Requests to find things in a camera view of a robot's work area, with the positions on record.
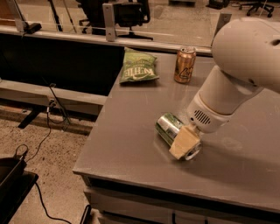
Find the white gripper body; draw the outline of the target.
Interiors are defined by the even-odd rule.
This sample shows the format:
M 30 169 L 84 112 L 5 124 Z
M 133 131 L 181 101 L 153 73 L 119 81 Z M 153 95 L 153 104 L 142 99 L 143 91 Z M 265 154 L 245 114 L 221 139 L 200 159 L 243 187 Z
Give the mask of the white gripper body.
M 186 109 L 189 122 L 200 132 L 213 133 L 225 125 L 231 115 L 221 115 L 211 110 L 196 94 Z

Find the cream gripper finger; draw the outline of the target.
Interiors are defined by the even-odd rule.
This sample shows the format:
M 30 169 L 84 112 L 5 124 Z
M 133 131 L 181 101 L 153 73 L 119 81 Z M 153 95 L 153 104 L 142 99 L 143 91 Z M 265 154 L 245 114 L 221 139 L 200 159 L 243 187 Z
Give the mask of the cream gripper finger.
M 176 158 L 191 160 L 201 149 L 199 131 L 194 125 L 188 124 L 183 126 L 171 145 L 169 152 Z

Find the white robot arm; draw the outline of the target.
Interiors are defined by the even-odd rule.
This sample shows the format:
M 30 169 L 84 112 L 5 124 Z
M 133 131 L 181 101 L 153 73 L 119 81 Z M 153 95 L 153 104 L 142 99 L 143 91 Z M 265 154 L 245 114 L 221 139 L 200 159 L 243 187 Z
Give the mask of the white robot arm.
M 243 17 L 215 35 L 215 66 L 186 109 L 188 124 L 179 129 L 169 152 L 187 160 L 200 151 L 202 133 L 227 123 L 247 100 L 267 88 L 280 93 L 280 24 Z

